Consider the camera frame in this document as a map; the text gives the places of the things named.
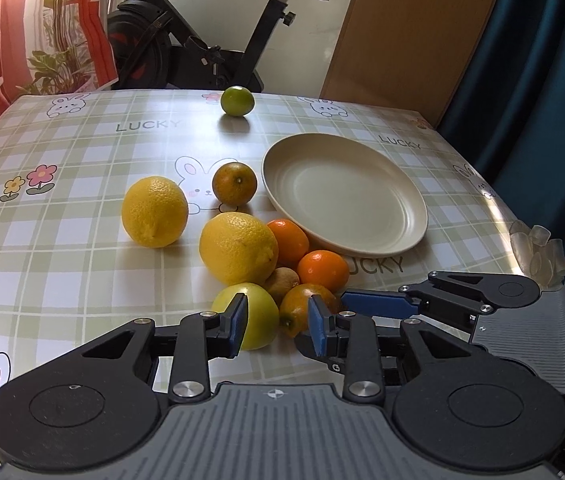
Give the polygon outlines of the dark orange tangerine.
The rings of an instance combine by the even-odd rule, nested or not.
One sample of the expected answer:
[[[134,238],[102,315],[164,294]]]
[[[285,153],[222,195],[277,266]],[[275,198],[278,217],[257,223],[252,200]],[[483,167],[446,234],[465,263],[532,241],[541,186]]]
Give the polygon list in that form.
[[[331,313],[341,310],[340,299],[318,284],[301,284],[287,292],[279,307],[280,331],[289,338],[308,330],[308,299],[318,295]]]

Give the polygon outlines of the dark teal curtain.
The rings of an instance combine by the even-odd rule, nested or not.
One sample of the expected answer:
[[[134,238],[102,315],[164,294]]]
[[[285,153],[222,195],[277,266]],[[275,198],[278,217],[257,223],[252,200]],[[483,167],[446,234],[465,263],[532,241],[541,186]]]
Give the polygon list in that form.
[[[565,237],[565,0],[496,0],[437,130],[517,218]]]

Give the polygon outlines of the bright orange mandarin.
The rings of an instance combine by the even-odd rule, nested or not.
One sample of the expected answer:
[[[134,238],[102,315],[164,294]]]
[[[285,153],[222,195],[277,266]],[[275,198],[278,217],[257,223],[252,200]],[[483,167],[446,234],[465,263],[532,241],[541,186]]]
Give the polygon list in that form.
[[[314,250],[306,254],[297,264],[296,273],[302,283],[317,284],[337,292],[345,287],[349,279],[347,262],[330,250]]]
[[[305,232],[289,219],[275,219],[267,223],[278,243],[277,266],[295,269],[309,252],[309,239]]]

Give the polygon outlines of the plaid bunny tablecloth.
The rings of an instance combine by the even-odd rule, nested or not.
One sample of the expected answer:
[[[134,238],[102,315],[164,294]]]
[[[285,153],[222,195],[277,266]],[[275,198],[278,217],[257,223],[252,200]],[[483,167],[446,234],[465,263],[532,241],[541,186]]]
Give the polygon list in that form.
[[[171,325],[220,291],[199,235],[218,211],[211,180],[229,160],[260,170],[300,132],[370,146],[422,193],[429,227],[404,254],[349,260],[356,288],[394,289],[427,272],[514,272],[513,213],[418,113],[260,94],[246,118],[205,91],[21,96],[0,116],[0,385],[132,318]],[[173,246],[134,244],[121,222],[137,180],[163,176],[189,196]]]

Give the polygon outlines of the clear plastic corner protector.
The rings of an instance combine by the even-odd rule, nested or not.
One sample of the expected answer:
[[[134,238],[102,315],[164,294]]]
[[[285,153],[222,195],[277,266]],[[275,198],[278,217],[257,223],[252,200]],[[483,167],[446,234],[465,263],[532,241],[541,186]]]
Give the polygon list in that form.
[[[534,280],[542,290],[555,290],[565,280],[563,241],[554,238],[544,226],[531,228],[514,220],[509,228],[510,244],[522,273]]]

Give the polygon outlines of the green lime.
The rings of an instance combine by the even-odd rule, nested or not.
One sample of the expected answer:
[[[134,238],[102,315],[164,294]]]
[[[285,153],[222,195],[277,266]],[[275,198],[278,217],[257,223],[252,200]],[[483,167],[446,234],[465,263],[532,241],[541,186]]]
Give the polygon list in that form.
[[[220,106],[229,116],[243,117],[252,112],[255,107],[255,99],[249,89],[232,86],[223,92],[220,97]]]

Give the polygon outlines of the brown longan fruit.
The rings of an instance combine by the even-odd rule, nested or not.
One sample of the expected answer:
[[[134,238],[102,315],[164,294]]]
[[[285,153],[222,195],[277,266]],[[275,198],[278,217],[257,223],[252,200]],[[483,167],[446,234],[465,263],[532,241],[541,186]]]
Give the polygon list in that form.
[[[277,268],[272,275],[267,278],[263,288],[272,296],[276,304],[281,304],[285,295],[292,288],[299,285],[299,275],[289,268]]]

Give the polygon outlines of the black exercise bike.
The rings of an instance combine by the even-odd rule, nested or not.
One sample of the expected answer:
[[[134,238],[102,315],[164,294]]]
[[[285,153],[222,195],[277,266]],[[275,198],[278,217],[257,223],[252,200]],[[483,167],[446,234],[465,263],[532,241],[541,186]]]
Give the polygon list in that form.
[[[264,84],[256,66],[276,26],[290,26],[294,19],[288,0],[268,0],[247,47],[227,50],[207,44],[170,0],[124,0],[108,15],[118,72],[112,88],[224,91],[242,86],[260,93]]]

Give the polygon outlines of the brownish green orange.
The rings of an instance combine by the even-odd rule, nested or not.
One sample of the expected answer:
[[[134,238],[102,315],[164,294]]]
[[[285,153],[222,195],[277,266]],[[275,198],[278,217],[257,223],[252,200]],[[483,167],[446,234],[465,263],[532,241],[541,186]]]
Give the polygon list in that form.
[[[217,169],[212,190],[220,203],[232,207],[247,205],[258,189],[255,172],[243,162],[227,162]]]

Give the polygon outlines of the yellow green apple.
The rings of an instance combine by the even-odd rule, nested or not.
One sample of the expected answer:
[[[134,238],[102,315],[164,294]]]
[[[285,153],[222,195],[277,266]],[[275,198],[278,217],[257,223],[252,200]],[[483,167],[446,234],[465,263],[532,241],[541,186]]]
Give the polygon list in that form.
[[[279,328],[279,309],[273,297],[258,284],[235,284],[218,293],[212,302],[212,310],[224,312],[235,294],[244,294],[248,298],[248,325],[241,349],[260,350],[271,344]]]

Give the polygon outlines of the brown wooden board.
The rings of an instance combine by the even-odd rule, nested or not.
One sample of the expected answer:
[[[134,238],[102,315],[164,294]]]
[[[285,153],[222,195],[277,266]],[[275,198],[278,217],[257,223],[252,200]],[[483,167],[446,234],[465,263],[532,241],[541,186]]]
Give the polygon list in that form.
[[[321,97],[416,110],[437,125],[496,0],[351,0]]]

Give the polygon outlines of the large yellow lemon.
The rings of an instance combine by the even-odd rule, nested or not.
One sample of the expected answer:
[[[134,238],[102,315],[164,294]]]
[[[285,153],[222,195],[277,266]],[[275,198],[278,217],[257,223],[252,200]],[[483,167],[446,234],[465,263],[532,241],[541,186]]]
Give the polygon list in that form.
[[[262,284],[276,269],[279,246],[271,229],[243,212],[223,212],[203,226],[202,262],[225,285]]]
[[[121,209],[123,228],[138,245],[163,248],[182,236],[189,216],[184,192],[171,179],[152,176],[135,182]]]

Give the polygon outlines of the beige round plate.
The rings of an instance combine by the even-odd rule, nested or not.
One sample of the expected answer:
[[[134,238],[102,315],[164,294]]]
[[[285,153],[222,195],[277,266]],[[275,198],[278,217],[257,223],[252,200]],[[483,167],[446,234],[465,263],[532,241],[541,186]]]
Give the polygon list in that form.
[[[288,136],[268,149],[262,176],[275,208],[336,252],[395,256],[427,232],[427,205],[417,185],[363,143],[327,133]]]

